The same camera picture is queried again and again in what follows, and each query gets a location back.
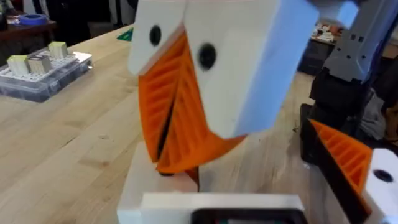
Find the bare white left gripper left finger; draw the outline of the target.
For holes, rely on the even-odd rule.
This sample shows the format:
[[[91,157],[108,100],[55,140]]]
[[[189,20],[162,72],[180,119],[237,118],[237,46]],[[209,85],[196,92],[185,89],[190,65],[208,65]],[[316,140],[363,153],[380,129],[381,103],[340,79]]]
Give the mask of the bare white left gripper left finger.
[[[156,171],[155,164],[147,152],[144,142],[140,142],[132,157],[131,166],[117,207],[119,223],[145,223],[140,211],[146,193],[197,193],[198,185],[186,173],[169,177]]]

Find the finger of the white orange right gripper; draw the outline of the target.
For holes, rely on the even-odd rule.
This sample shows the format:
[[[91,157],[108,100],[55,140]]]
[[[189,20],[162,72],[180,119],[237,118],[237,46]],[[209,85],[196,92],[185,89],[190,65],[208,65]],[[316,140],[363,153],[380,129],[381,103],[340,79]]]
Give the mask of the finger of the white orange right gripper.
[[[137,77],[144,140],[153,162],[164,147],[187,39],[186,1],[139,1],[128,59]]]
[[[270,128],[319,16],[318,1],[190,1],[158,171],[200,166]]]

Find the white orange left gripper right finger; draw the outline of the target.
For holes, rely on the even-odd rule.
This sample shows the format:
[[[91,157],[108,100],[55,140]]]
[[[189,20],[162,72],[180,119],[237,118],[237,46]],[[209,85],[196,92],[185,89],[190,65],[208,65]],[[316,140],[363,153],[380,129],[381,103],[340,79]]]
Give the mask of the white orange left gripper right finger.
[[[350,223],[397,224],[397,154],[311,119],[313,156]]]

